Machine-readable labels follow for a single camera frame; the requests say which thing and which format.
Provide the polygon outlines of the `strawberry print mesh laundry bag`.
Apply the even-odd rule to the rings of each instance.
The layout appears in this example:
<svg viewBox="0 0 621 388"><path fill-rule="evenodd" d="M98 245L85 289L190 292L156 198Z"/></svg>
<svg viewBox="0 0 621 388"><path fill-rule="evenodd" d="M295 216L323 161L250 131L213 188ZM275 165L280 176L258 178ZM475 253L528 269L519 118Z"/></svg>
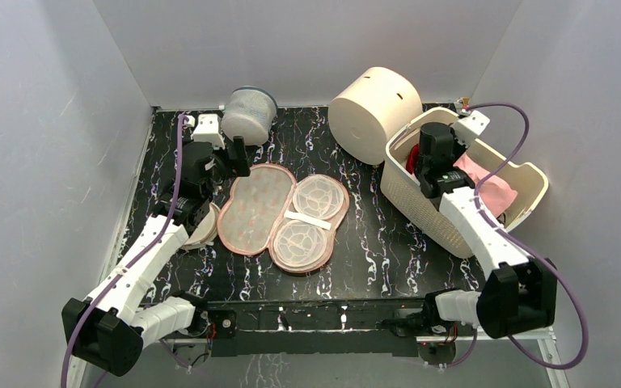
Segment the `strawberry print mesh laundry bag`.
<svg viewBox="0 0 621 388"><path fill-rule="evenodd" d="M232 183L218 237L235 254L267 251L284 272L314 272L330 260L348 210L348 190L330 176L297 180L284 167L255 165Z"/></svg>

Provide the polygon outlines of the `pink bra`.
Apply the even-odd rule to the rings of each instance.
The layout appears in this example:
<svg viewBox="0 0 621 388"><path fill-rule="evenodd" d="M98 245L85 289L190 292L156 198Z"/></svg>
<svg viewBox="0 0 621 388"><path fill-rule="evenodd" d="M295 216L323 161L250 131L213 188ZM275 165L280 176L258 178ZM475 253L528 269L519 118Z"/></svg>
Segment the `pink bra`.
<svg viewBox="0 0 621 388"><path fill-rule="evenodd" d="M467 154L463 154L454 163L454 166L464 171L474 183L478 183L489 174L489 171L474 162ZM495 175L482 184L479 194L495 218L500 217L518 196L516 190L512 189L505 180Z"/></svg>

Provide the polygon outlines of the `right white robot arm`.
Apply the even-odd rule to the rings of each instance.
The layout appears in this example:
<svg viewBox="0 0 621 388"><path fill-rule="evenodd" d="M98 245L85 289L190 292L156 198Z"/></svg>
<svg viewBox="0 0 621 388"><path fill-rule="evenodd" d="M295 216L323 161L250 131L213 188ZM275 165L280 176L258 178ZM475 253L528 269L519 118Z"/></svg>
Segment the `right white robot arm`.
<svg viewBox="0 0 621 388"><path fill-rule="evenodd" d="M454 166L462 146L447 124L421 125L415 177L425 198L463 237L487 278L479 292L447 289L425 298L423 323L434 335L455 322L482 327L498 339L553 324L556 276L503 237L504 227L475 203L475 183Z"/></svg>

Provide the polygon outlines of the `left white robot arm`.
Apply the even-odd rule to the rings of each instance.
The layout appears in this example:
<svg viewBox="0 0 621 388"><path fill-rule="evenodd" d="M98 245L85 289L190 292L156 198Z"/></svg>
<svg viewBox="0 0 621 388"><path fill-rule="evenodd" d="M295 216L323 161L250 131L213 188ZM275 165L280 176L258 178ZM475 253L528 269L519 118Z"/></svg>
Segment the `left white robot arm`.
<svg viewBox="0 0 621 388"><path fill-rule="evenodd" d="M67 342L62 374L76 356L121 377L147 346L176 331L190 336L209 326L206 303L185 291L140 310L139 305L169 259L210 212L214 185L251 173L245 142L236 136L222 147L209 141L180 142L175 178L166 182L139 237L108 276L82 300L61 312Z"/></svg>

